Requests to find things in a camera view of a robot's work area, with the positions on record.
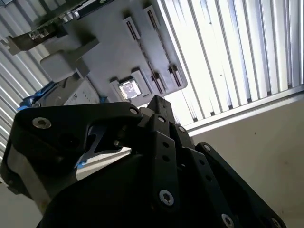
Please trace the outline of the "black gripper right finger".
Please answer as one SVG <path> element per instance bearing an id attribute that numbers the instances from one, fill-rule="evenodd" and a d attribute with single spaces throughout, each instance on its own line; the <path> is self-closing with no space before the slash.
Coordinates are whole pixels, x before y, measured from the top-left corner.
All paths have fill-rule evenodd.
<path id="1" fill-rule="evenodd" d="M 177 147 L 182 184 L 189 206 L 186 211 L 206 228 L 284 228 L 283 220 L 205 142 L 194 145 L 188 132 L 175 123 L 170 102 L 163 101 L 163 113 L 170 123 Z"/>

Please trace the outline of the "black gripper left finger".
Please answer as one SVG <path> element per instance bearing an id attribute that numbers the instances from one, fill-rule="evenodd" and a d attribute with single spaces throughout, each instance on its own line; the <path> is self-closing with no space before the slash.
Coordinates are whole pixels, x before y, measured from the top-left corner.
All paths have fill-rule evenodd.
<path id="1" fill-rule="evenodd" d="M 163 101 L 147 108 L 128 102 L 30 108 L 13 122 L 0 168 L 8 185 L 32 199 L 45 214 L 54 198 L 79 182 L 76 167 L 88 155 L 176 152 Z"/>

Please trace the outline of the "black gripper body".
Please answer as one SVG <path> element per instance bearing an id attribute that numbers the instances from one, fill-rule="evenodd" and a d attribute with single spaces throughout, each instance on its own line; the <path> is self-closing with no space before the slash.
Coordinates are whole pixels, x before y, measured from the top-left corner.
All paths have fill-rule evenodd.
<path id="1" fill-rule="evenodd" d="M 194 228 L 178 152 L 128 155 L 59 193 L 44 228 Z"/>

